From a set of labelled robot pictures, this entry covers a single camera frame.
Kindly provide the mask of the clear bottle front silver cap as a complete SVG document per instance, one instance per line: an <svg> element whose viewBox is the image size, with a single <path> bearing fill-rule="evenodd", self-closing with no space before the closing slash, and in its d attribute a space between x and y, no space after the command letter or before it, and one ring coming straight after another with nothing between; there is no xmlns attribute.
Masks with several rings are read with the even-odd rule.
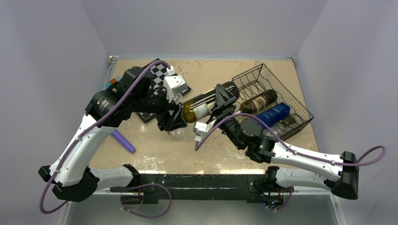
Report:
<svg viewBox="0 0 398 225"><path fill-rule="evenodd" d="M178 128L172 131L168 131L168 135L172 140L181 140L185 137L186 135L186 129L185 128Z"/></svg>

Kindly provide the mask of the tall dark green bottle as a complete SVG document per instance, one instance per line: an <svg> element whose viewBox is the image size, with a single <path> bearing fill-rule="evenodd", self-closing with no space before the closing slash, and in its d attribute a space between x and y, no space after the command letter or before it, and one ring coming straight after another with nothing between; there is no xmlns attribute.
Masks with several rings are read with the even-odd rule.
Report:
<svg viewBox="0 0 398 225"><path fill-rule="evenodd" d="M221 85L239 99L240 92L235 83L228 81ZM194 123L217 110L214 108L215 88L184 101L183 118L187 123Z"/></svg>

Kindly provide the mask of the dark bottle with label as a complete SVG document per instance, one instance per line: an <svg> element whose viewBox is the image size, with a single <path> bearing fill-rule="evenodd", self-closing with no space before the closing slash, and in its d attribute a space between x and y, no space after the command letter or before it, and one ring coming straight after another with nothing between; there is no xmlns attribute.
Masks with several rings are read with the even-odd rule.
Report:
<svg viewBox="0 0 398 225"><path fill-rule="evenodd" d="M269 89L260 93L248 100L243 101L240 104L238 110L234 112L236 113L247 113L247 114L255 114L265 109L271 103L277 100L277 93L274 89Z"/></svg>

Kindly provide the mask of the blue square bottle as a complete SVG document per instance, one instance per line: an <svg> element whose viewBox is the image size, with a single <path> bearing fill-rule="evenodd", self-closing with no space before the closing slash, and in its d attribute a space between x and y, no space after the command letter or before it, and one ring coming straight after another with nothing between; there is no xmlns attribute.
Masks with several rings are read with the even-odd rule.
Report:
<svg viewBox="0 0 398 225"><path fill-rule="evenodd" d="M256 115L256 117L264 122L268 127L272 127L280 120L289 116L290 110L291 107L282 102Z"/></svg>

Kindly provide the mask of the clear wine bottle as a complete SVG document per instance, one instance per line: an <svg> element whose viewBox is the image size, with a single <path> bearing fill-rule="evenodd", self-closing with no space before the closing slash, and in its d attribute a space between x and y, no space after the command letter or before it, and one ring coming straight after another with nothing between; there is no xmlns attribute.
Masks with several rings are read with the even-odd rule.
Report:
<svg viewBox="0 0 398 225"><path fill-rule="evenodd" d="M294 128L298 127L300 122L302 122L302 119L296 113L290 114L289 116L285 117L275 124L274 131L277 134L287 133L288 131L291 131Z"/></svg>

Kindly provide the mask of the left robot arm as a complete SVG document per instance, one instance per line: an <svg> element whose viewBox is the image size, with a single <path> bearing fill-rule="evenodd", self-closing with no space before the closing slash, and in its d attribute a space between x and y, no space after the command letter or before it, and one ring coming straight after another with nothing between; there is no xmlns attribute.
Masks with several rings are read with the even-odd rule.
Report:
<svg viewBox="0 0 398 225"><path fill-rule="evenodd" d="M133 67L92 97L78 131L66 150L52 165L43 166L39 175L60 200L81 202L95 191L123 187L129 192L140 185L139 173L131 165L114 169L92 169L89 163L101 144L133 113L154 114L161 131L186 127L183 106L175 97L187 88L186 81L173 68L167 69L163 85L153 87L149 67Z"/></svg>

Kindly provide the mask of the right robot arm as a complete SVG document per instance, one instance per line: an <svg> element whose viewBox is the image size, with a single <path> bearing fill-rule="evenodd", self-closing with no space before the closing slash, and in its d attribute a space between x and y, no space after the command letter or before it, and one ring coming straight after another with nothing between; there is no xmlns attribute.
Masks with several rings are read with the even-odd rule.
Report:
<svg viewBox="0 0 398 225"><path fill-rule="evenodd" d="M321 154L284 142L278 135L265 135L267 125L259 118L243 113L233 113L237 97L221 84L215 87L215 105L210 109L211 121L216 125L208 132L208 138L219 128L238 150L256 163L275 163L298 168L298 175L288 174L281 168L264 177L266 189L292 186L317 187L349 200L359 197L359 166L354 153Z"/></svg>

